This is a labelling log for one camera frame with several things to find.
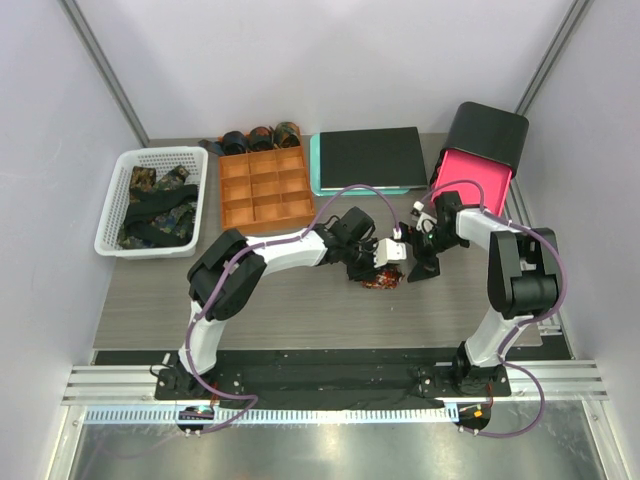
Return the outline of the multicoloured plaid tie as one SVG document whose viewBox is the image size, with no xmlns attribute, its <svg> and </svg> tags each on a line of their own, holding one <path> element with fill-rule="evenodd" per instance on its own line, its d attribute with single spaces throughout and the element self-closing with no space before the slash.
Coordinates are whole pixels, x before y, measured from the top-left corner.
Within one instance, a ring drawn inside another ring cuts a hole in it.
<svg viewBox="0 0 640 480">
<path fill-rule="evenodd" d="M 393 290 L 398 287 L 404 274 L 397 265 L 388 265 L 380 269 L 372 279 L 362 280 L 361 285 L 366 289 Z"/>
</svg>

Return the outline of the black pink drawer cabinet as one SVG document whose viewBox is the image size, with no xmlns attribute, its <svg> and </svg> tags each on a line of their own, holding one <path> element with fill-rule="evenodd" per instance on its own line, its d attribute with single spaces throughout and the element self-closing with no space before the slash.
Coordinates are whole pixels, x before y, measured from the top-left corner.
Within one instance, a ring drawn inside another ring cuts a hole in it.
<svg viewBox="0 0 640 480">
<path fill-rule="evenodd" d="M 456 190 L 463 204 L 503 213 L 529 130 L 529 120 L 472 101 L 462 103 L 440 150 L 430 186 Z"/>
</svg>

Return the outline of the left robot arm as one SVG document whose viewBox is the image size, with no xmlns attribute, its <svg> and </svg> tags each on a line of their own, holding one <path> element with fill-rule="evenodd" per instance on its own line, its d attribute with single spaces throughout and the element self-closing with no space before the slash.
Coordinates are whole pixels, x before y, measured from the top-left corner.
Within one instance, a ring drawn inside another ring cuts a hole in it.
<svg viewBox="0 0 640 480">
<path fill-rule="evenodd" d="M 205 397 L 226 321 L 248 303 L 266 276 L 298 267 L 341 263 L 351 280 L 373 277 L 374 220 L 358 207 L 329 222 L 282 235 L 245 236 L 225 231 L 187 274 L 191 319 L 179 350 L 179 388 Z"/>
</svg>

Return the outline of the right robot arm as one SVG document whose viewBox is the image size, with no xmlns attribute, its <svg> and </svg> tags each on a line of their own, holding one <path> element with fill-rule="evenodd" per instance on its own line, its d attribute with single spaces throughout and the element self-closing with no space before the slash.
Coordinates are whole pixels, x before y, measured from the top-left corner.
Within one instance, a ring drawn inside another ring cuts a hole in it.
<svg viewBox="0 0 640 480">
<path fill-rule="evenodd" d="M 488 254 L 486 291 L 490 308 L 475 333 L 458 347 L 447 372 L 461 396 L 489 391 L 500 381 L 509 349 L 531 324 L 555 315 L 566 296 L 566 275 L 556 236 L 548 228 L 510 223 L 481 205 L 464 205 L 456 191 L 435 198 L 435 214 L 417 201 L 414 223 L 399 224 L 401 240 L 415 259 L 408 280 L 440 275 L 438 255 L 471 244 Z"/>
</svg>

